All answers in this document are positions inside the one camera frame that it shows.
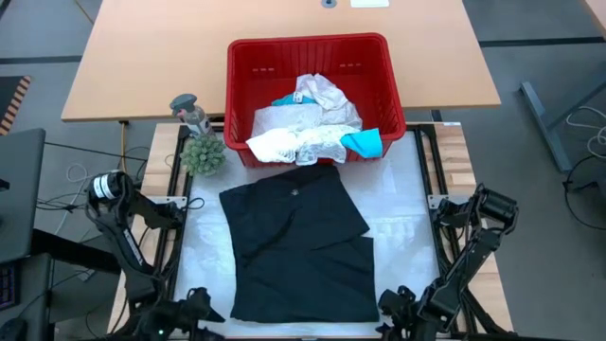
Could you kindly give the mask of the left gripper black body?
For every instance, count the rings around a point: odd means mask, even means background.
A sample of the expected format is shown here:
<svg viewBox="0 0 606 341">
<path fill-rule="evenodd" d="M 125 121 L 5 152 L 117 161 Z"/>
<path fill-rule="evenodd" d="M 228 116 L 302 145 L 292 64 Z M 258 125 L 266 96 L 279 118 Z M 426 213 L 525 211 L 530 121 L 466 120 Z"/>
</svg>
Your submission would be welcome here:
<svg viewBox="0 0 606 341">
<path fill-rule="evenodd" d="M 140 339 L 168 340 L 175 330 L 181 330 L 189 334 L 189 340 L 211 340 L 212 332 L 198 327 L 198 321 L 211 312 L 209 302 L 210 296 L 204 287 L 190 289 L 186 299 L 161 301 L 142 315 Z"/>
</svg>

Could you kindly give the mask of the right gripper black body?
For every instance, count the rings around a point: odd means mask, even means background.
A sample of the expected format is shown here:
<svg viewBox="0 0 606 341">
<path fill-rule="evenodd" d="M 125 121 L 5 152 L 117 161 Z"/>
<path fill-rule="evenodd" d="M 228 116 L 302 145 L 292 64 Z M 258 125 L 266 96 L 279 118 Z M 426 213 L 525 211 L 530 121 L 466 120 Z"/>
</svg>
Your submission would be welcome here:
<svg viewBox="0 0 606 341">
<path fill-rule="evenodd" d="M 389 332 L 392 341 L 428 341 L 430 325 L 419 317 L 416 295 L 406 286 L 400 286 L 389 303 L 393 327 Z"/>
</svg>

